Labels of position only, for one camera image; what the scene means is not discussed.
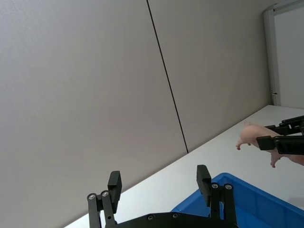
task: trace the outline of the blue container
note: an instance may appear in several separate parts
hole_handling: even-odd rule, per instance
[[[290,203],[229,173],[221,173],[212,182],[233,185],[237,224],[240,228],[304,228],[304,211]],[[172,211],[206,217],[210,208],[197,190]]]

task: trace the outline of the blue plastic bin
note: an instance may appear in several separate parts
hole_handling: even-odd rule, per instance
[[[237,224],[240,228],[304,228],[304,211],[290,203],[229,173],[221,173],[212,182],[233,185]],[[210,208],[197,190],[172,211],[208,216]]]

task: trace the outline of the white table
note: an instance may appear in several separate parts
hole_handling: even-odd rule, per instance
[[[277,125],[283,119],[299,115],[304,115],[304,110],[268,105],[246,120],[260,125]],[[235,144],[242,128],[243,121],[122,193],[116,221],[120,223],[149,213],[171,211],[198,189],[198,164],[207,165],[212,177],[222,172],[231,173],[304,209],[304,166],[283,158],[276,168],[272,168],[268,152],[247,145],[237,151]],[[89,228],[88,215],[66,228]]]

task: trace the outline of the bolt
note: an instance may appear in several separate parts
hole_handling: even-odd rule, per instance
[[[94,198],[95,198],[95,194],[89,195],[89,199],[90,199],[90,200],[92,200],[92,199],[94,199]]]
[[[148,216],[148,220],[153,220],[154,216],[153,215],[149,215]]]
[[[109,195],[109,193],[107,191],[104,191],[102,194],[101,194],[103,197]]]
[[[225,188],[228,189],[228,190],[230,190],[230,189],[232,189],[232,186],[229,185],[229,184],[227,184],[227,185],[225,185]]]

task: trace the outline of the gray wall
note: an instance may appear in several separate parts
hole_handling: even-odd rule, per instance
[[[141,0],[0,2],[0,227],[61,227],[186,154]]]
[[[262,11],[275,0],[150,0],[189,150],[270,102]]]

